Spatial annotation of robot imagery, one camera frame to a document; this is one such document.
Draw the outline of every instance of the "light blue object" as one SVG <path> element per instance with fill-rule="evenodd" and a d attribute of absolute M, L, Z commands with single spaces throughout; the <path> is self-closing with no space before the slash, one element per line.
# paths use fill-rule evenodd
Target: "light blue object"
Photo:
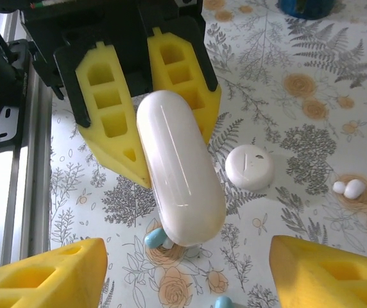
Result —
<path fill-rule="evenodd" d="M 167 239 L 163 228 L 157 228 L 145 237 L 145 245 L 151 249 L 158 248 Z"/>
<path fill-rule="evenodd" d="M 220 296 L 216 300 L 215 308 L 234 308 L 234 303 L 227 296 Z"/>

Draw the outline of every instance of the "white capsule-shaped object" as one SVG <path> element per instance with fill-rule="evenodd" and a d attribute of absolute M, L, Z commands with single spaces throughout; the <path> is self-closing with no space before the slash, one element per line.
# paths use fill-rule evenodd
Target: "white capsule-shaped object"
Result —
<path fill-rule="evenodd" d="M 343 194 L 345 193 L 346 184 L 340 181 L 334 182 L 332 189 L 337 194 Z"/>
<path fill-rule="evenodd" d="M 225 194 L 186 100 L 152 92 L 139 105 L 137 127 L 168 238 L 188 247 L 215 237 L 226 218 Z"/>
<path fill-rule="evenodd" d="M 171 249 L 173 245 L 174 245 L 174 242 L 172 242 L 172 240 L 167 237 L 164 243 L 162 244 L 162 247 L 164 247 L 165 249 Z"/>
<path fill-rule="evenodd" d="M 346 198 L 354 200 L 361 196 L 366 190 L 366 184 L 358 179 L 351 180 L 347 183 L 345 193 Z"/>

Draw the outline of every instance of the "gray leaf pattern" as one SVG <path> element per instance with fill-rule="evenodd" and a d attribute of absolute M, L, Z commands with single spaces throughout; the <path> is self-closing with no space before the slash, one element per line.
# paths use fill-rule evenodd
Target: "gray leaf pattern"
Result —
<path fill-rule="evenodd" d="M 145 235 L 161 227 L 152 190 L 103 167 L 68 100 L 53 102 L 50 245 L 105 240 L 99 308 L 212 308 L 220 295 L 239 307 L 280 308 L 267 265 L 277 234 L 367 256 L 367 194 L 348 203 L 331 191 L 345 177 L 367 184 L 367 3 L 338 0 L 321 21 L 286 16 L 277 1 L 203 4 L 222 89 L 207 149 L 227 217 L 213 240 L 146 247 Z M 133 98 L 135 111 L 143 97 Z M 274 182 L 262 191 L 226 175 L 228 154 L 242 144 L 274 158 Z"/>

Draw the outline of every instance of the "small white egg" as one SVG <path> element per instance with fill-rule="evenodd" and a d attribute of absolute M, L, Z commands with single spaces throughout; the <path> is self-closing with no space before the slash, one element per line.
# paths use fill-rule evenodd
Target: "small white egg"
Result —
<path fill-rule="evenodd" d="M 348 199 L 354 200 L 360 197 L 365 190 L 366 184 L 358 179 L 354 179 L 346 185 L 344 196 Z"/>
<path fill-rule="evenodd" d="M 343 194 L 346 189 L 346 184 L 340 181 L 337 181 L 333 184 L 333 191 L 337 194 Z"/>

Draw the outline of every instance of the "blue container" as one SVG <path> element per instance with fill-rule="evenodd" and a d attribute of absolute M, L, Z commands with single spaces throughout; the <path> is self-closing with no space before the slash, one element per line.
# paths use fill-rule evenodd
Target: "blue container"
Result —
<path fill-rule="evenodd" d="M 328 16 L 336 0 L 278 0 L 278 7 L 286 14 L 302 19 L 321 19 Z"/>

